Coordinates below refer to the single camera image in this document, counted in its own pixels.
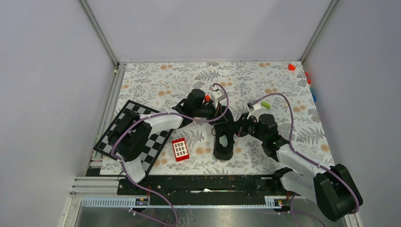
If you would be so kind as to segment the black white chessboard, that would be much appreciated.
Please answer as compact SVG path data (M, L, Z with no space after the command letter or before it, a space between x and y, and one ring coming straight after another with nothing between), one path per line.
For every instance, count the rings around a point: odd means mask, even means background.
M157 112L157 110L131 100L126 102L94 146L94 151L103 155L102 166L99 172L100 175L118 175L122 171L121 165L111 155L111 149L114 143L123 132L139 119L140 115L156 114ZM135 130L140 129L141 126L142 123L127 133L118 144L116 151L119 151L120 148L122 148L124 152L134 151L141 160L142 169L145 174L148 175L173 130L158 131L149 134L148 137L145 138L135 132Z

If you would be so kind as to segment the green rectangular block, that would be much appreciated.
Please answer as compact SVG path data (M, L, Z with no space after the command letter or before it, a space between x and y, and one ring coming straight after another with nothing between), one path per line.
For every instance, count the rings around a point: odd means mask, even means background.
M271 108L271 105L269 103L265 102L265 101L261 102L261 106L266 108L266 109L270 109Z

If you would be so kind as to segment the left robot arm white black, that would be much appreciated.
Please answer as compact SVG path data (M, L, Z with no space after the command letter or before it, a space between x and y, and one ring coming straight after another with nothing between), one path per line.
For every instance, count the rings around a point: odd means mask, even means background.
M228 94L219 84L212 85L208 96L200 89L193 89L170 111L154 114L138 114L127 111L116 126L107 134L111 145L110 154L120 163L126 177L130 179L129 189L135 194L142 194L147 187L144 180L146 171L140 155L153 134L179 129L193 121L216 123L228 111L220 101L228 101Z

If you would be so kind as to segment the floral patterned table mat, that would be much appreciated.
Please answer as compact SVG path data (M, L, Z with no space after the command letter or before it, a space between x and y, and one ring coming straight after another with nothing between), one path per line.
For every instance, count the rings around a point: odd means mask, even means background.
M271 105L263 113L272 114L279 133L292 134L295 149L319 163L334 163L314 104L303 66L294 61L254 62L167 62L129 63L119 91L116 111L128 100L164 112L198 88L210 93L213 83L229 95L229 108L235 119L246 112L248 102L263 97ZM213 156L214 136L208 123L193 122L174 130L150 173L152 175L239 175L271 174L282 165L267 157L258 140L235 137L233 157L228 161ZM177 162L172 140L186 140L190 158Z

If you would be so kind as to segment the red triangular block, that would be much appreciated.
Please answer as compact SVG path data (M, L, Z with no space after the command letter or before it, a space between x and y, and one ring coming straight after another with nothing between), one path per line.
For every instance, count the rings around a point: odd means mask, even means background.
M296 69L296 67L293 64L291 64L291 63L288 64L288 70L294 71L295 69Z

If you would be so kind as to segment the black shoelace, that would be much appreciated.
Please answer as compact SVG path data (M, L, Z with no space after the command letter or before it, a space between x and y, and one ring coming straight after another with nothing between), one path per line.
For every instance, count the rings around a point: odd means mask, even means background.
M218 142L223 147L228 147L230 144L234 143L235 135L235 120L229 107L226 108L228 111L226 117L228 123L213 125L212 135L217 137Z

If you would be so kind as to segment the black sneaker shoe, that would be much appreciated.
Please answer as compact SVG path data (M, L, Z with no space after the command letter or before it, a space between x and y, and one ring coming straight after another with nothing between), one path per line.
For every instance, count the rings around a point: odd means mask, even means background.
M221 111L226 111L226 113L213 124L215 136L213 155L219 160L230 160L233 156L235 143L235 121L231 111L226 106L222 106Z

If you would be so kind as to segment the red toy calculator block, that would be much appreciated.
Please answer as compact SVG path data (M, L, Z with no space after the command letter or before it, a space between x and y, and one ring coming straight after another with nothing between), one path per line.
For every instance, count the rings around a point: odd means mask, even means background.
M172 141L172 148L174 157L177 162L187 160L190 158L188 147L184 138L180 138Z

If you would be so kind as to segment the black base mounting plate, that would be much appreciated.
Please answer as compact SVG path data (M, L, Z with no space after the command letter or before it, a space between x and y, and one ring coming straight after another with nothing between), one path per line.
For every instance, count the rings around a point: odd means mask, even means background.
M117 194L144 196L151 205L166 205L148 189L162 194L174 206L257 206L266 204L265 197L285 200L293 195L275 175L148 175L138 186L121 178Z

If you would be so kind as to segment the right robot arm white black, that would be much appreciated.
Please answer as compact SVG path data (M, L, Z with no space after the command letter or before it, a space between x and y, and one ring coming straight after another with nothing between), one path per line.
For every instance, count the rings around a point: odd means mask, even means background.
M348 169L342 164L327 166L296 151L291 141L282 137L271 114L259 118L243 114L235 122L238 137L252 136L262 143L264 153L285 165L275 172L271 188L283 195L290 191L313 201L331 221L358 212L363 199Z

